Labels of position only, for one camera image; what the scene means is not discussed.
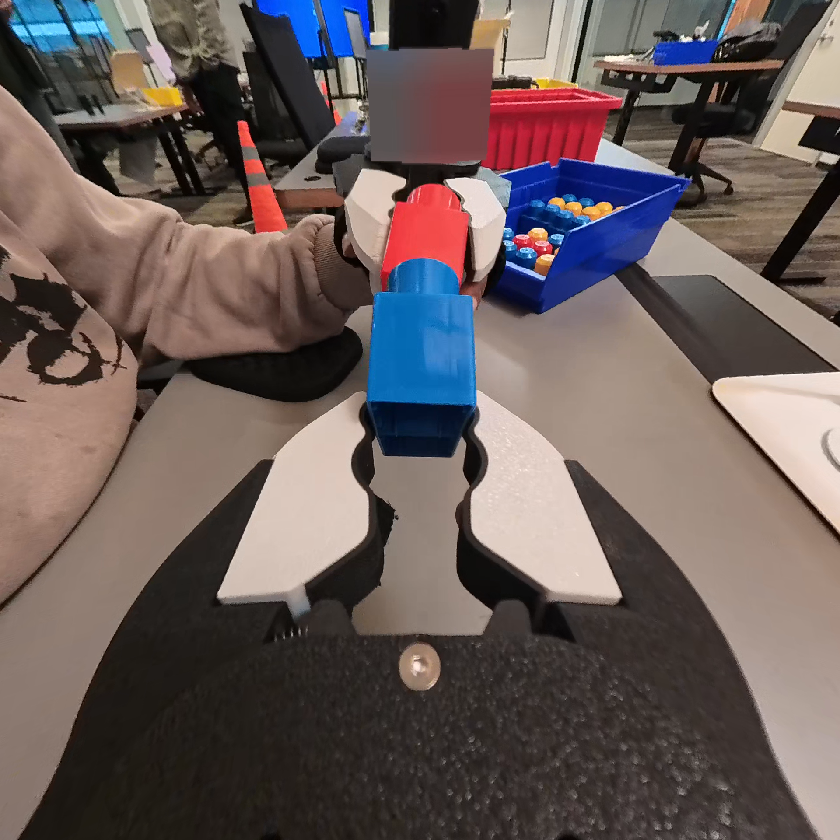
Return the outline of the wooden top desk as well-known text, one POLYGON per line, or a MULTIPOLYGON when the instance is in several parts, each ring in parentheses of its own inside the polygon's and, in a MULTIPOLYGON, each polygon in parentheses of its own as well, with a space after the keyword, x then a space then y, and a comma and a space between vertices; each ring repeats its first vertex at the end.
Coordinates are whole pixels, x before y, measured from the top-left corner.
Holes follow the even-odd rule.
POLYGON ((622 146, 624 143, 639 96, 643 93, 669 92, 675 85, 671 80, 661 81, 661 77, 685 79, 699 86, 695 100, 689 105, 687 123, 683 126, 669 159, 668 168, 676 174, 681 172, 691 146, 695 142, 700 120, 707 108, 713 88, 725 82, 755 77, 763 72, 777 71, 783 66, 783 61, 779 59, 707 62, 681 66, 657 66, 652 62, 635 59, 599 59, 594 63, 594 68, 602 72, 601 84, 603 86, 620 89, 626 93, 612 137, 612 142, 617 146, 622 146))
POLYGON ((59 129, 77 139, 85 152, 91 150, 90 139, 95 133, 105 133, 115 140, 126 140, 141 131, 151 131, 161 146, 178 188, 184 196, 208 196, 196 168, 193 155, 184 135, 186 116, 191 110, 186 104, 140 108, 127 103, 93 106, 91 111, 76 110, 56 116, 59 129))

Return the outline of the blue plastic bin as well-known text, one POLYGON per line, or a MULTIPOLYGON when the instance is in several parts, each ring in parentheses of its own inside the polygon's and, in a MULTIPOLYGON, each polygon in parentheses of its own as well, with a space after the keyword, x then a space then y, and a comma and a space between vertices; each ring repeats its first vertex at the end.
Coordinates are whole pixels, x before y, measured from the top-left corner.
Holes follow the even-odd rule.
POLYGON ((712 61, 718 48, 715 38, 660 41, 654 48, 656 67, 705 65, 712 61))
POLYGON ((645 257, 689 181, 662 172, 573 159, 502 175, 511 184, 506 225, 517 235, 543 227, 563 242, 547 275, 509 260, 497 297, 543 313, 645 257), (549 200, 567 194, 613 205, 604 218, 562 230, 546 218, 549 200))

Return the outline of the wooden edged desk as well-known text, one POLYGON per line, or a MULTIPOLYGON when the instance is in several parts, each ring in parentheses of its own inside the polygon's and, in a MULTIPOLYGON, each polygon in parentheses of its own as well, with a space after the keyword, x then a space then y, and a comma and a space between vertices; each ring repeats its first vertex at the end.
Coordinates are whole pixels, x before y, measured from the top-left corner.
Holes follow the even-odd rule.
MULTIPOLYGON (((783 110, 812 117, 810 125, 800 139, 800 146, 819 153, 839 155, 839 106, 837 104, 787 100, 783 105, 783 110)), ((838 196, 839 161, 835 161, 762 268, 761 277, 776 286, 823 284, 824 276, 809 274, 802 270, 791 271, 790 266, 825 215, 832 209, 838 196)))
POLYGON ((274 181, 284 212, 328 212, 343 205, 344 196, 364 165, 369 127, 350 112, 320 145, 274 181))

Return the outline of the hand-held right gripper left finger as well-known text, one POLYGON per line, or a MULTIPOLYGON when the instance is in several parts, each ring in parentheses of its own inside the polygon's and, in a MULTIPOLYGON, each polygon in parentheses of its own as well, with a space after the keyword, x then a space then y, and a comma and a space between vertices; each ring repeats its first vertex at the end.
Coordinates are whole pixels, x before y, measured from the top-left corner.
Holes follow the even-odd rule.
POLYGON ((356 392, 277 452, 217 590, 223 605, 321 601, 351 613, 377 588, 396 513, 371 488, 374 435, 356 392))

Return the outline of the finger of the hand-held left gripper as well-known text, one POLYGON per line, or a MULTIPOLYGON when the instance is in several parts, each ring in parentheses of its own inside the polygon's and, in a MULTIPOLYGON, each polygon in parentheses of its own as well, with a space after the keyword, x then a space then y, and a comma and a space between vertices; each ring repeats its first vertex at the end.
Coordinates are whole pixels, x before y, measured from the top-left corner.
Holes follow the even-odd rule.
POLYGON ((404 235, 397 209, 403 205, 398 197, 406 185, 400 175, 363 169, 344 198, 344 261, 383 292, 402 292, 392 274, 402 255, 404 235))
POLYGON ((465 282, 480 284, 497 263, 507 212, 491 186, 475 177, 451 177, 444 184, 460 199, 469 216, 465 282))

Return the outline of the black office chair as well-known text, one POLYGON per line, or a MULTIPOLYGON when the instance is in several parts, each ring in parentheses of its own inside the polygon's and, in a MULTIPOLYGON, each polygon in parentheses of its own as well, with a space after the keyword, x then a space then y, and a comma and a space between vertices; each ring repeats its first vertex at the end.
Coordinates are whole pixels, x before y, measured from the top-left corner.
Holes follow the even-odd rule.
POLYGON ((700 88, 692 103, 677 106, 671 119, 681 127, 668 168, 689 179, 679 208, 693 208, 707 199, 703 176, 719 181, 724 195, 732 194, 732 180, 700 160, 709 140, 754 133, 770 105, 770 94, 783 65, 761 70, 726 71, 699 76, 700 88))

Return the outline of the blue two-stud toy block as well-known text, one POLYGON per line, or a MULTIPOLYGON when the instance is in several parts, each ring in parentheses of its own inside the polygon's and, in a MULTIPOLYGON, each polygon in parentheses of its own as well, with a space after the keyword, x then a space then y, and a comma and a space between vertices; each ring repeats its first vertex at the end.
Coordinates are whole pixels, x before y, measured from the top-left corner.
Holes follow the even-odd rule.
POLYGON ((454 455, 476 412, 475 323, 444 262, 407 259, 374 296, 366 404, 384 456, 454 455))

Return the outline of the cardboard box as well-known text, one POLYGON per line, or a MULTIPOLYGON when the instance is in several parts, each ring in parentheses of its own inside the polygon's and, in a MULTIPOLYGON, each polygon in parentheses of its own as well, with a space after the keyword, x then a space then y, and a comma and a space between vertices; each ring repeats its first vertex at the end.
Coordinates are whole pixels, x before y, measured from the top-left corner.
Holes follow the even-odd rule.
POLYGON ((156 82, 141 53, 133 49, 117 49, 109 57, 112 85, 122 96, 132 89, 156 87, 156 82))

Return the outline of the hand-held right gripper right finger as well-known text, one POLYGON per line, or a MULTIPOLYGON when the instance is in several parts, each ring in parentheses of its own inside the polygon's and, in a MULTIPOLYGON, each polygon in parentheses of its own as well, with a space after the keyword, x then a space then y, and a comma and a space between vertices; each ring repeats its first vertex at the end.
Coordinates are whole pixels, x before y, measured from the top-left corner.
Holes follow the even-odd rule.
POLYGON ((475 598, 489 607, 622 600, 560 451, 481 391, 465 431, 464 474, 457 571, 475 598))

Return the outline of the pile of colourful toy blocks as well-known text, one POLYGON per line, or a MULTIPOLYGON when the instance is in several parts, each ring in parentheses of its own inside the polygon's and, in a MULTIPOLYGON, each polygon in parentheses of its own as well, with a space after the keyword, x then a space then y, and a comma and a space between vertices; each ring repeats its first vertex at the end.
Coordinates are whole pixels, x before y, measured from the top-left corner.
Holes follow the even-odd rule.
POLYGON ((502 233, 507 263, 546 277, 565 239, 576 230, 624 209, 608 201, 566 193, 547 201, 532 199, 513 227, 502 233))

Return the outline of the black bag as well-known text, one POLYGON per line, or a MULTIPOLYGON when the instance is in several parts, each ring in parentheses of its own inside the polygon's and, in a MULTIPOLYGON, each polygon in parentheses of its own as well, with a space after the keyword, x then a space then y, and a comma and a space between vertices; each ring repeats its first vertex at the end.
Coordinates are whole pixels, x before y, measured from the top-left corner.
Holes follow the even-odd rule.
POLYGON ((773 52, 781 36, 782 26, 756 19, 742 21, 722 36, 711 63, 734 63, 763 60, 773 52))

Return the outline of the black chair back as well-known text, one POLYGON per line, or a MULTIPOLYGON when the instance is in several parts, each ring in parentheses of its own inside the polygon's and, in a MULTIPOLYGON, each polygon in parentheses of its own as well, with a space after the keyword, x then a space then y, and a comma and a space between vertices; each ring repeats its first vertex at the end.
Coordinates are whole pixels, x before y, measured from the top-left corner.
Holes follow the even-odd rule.
POLYGON ((289 18, 263 14, 246 3, 239 9, 267 77, 297 132, 294 140, 258 140, 256 147, 261 155, 292 168, 336 125, 289 18))

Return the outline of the red one-stud toy block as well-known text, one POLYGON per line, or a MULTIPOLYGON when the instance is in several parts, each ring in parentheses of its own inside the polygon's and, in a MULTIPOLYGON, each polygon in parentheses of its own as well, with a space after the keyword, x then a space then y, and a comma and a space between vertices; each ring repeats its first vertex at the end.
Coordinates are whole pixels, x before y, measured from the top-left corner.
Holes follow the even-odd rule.
POLYGON ((394 206, 381 267, 381 289, 392 271, 410 259, 432 259, 464 279, 469 216, 460 197, 443 184, 425 184, 394 206))

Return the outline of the red plastic bin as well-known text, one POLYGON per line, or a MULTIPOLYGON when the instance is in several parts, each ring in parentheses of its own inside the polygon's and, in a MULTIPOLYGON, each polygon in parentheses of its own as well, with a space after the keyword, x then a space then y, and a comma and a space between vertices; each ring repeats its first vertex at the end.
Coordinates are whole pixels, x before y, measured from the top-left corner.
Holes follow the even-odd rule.
POLYGON ((561 159, 594 162, 607 118, 622 105, 577 87, 494 90, 481 163, 500 172, 561 159))

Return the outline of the white document stand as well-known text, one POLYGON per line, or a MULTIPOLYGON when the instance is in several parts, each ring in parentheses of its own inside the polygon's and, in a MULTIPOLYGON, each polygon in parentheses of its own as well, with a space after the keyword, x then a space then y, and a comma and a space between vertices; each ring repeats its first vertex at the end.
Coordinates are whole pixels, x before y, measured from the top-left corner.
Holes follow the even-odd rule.
POLYGON ((839 373, 725 377, 711 393, 838 532, 839 373))

